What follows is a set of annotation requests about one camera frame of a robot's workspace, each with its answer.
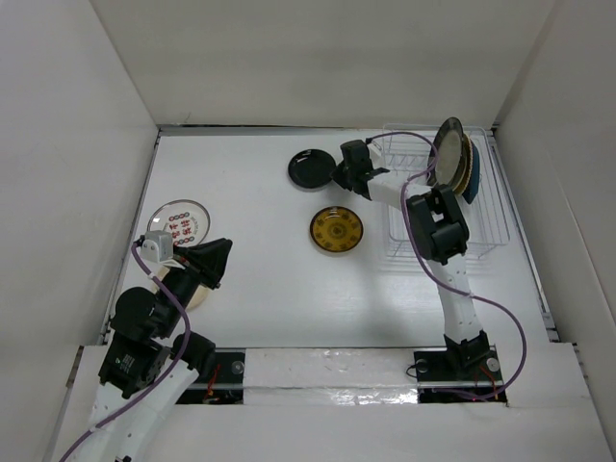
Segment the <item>small black round plate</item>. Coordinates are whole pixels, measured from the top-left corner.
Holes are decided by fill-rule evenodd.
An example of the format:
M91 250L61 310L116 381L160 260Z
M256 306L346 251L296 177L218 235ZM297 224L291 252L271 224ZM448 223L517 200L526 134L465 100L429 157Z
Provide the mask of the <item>small black round plate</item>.
M303 150L289 161L287 172L291 181L305 190L316 190L331 182L336 168L334 158L320 149Z

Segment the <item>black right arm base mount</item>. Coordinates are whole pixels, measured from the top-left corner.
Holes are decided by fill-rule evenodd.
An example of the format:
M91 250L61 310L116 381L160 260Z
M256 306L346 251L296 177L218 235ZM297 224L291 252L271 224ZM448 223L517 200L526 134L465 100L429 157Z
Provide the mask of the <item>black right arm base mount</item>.
M471 402L507 403L499 357L494 346L471 342L459 347L446 340L444 347L420 348L406 375L415 380L420 404Z

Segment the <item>white plate with red characters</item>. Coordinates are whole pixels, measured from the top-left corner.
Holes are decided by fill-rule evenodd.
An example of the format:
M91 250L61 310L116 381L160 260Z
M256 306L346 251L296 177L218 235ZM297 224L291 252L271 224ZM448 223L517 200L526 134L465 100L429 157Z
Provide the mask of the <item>white plate with red characters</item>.
M189 199L170 201L150 217L148 231L168 232L176 246L193 246L205 241L211 227L208 210Z

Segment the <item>large brown-rimmed beige plate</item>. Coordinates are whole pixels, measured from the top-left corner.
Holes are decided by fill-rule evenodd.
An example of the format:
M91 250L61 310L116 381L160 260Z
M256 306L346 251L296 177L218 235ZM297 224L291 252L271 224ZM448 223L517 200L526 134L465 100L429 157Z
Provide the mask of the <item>large brown-rimmed beige plate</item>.
M446 119L437 131L433 144L437 155L430 153L428 163L431 165L436 160L436 164L428 174L427 184L448 185L455 189L466 166L466 146L461 121L455 116Z

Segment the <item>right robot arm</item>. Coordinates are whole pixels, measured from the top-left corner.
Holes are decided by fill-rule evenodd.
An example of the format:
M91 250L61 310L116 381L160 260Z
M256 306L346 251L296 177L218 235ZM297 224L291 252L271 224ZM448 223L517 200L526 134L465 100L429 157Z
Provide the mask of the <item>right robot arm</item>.
M446 370L457 380L466 379L487 359L490 346L471 295L465 260L470 232L454 192L387 169L366 141L347 141L341 152L342 161L331 174L335 183L401 211L412 249L438 288Z

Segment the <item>yellow patterned small plate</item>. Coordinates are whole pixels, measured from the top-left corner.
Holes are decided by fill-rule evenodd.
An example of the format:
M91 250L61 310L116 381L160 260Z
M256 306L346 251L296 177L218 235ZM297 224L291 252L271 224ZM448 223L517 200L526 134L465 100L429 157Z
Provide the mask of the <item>yellow patterned small plate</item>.
M360 217L347 207L325 207L312 217L309 236L317 249L328 254L344 254L361 243L364 224Z

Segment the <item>dark blue leaf-shaped dish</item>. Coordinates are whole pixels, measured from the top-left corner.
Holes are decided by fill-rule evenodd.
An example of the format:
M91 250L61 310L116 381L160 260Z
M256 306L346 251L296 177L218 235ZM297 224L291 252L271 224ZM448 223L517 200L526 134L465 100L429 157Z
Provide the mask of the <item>dark blue leaf-shaped dish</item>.
M469 182L466 189L463 191L462 196L468 204L472 204L479 192L480 179L481 179L481 161L480 153L475 143L469 140L472 153L472 168Z

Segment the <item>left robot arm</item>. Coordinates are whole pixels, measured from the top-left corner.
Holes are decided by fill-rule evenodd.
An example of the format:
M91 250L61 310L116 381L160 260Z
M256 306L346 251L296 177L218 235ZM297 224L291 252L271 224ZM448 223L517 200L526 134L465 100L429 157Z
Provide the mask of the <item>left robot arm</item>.
M177 246L162 231L133 242L133 258L158 290L133 287L116 302L92 434L78 460L140 460L189 386L218 378L216 346L193 332L187 309L198 289L219 287L231 248L228 239Z

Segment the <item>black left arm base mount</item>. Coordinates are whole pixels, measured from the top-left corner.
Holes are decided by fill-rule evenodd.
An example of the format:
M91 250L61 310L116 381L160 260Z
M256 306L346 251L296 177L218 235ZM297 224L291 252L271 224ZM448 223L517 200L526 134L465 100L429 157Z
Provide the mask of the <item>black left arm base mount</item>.
M198 378L181 395L177 404L242 404L244 402L244 371L244 349L218 349L216 362L210 374L206 378Z

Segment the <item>round bamboo woven plate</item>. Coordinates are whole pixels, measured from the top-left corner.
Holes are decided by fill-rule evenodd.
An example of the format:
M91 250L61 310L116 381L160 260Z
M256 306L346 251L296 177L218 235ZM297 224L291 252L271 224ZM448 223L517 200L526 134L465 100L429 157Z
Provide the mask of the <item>round bamboo woven plate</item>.
M464 136L463 140L463 161L464 168L461 175L461 179L458 181L458 184L454 188L454 192L457 195L462 195L464 191L468 188L471 176L474 168L474 152L473 152L473 142L471 141L468 135Z

